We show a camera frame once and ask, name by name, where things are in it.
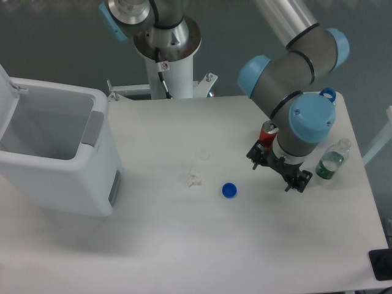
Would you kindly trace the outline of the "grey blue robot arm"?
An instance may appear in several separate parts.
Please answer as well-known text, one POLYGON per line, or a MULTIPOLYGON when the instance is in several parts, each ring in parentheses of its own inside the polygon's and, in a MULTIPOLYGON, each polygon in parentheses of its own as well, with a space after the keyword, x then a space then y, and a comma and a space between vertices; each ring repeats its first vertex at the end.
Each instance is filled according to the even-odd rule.
MULTIPOLYGON (((332 97, 302 87, 339 67, 350 47, 339 30, 321 28, 303 1, 258 1, 257 6, 287 54, 277 61, 256 56, 239 72, 243 93, 277 127, 272 144, 256 142, 247 157, 302 192, 312 173, 301 165, 336 119, 332 97)), ((104 1, 99 10, 114 35, 132 38, 144 57, 153 99, 195 97, 193 56, 202 36, 181 1, 104 1)))

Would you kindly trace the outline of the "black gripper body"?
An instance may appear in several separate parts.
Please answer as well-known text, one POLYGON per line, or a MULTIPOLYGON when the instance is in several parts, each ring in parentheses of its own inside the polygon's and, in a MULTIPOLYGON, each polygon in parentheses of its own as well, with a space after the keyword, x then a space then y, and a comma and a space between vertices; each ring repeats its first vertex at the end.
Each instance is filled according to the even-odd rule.
POLYGON ((299 164, 291 164, 289 160, 284 156, 276 156, 273 152, 273 148, 270 149, 262 146, 260 140, 257 140, 253 147, 246 154, 246 157, 252 161, 253 155, 262 154, 263 155, 263 167, 269 167, 284 179, 285 175, 296 175, 298 177, 298 192, 303 192, 311 180, 313 174, 307 170, 300 170, 299 164))

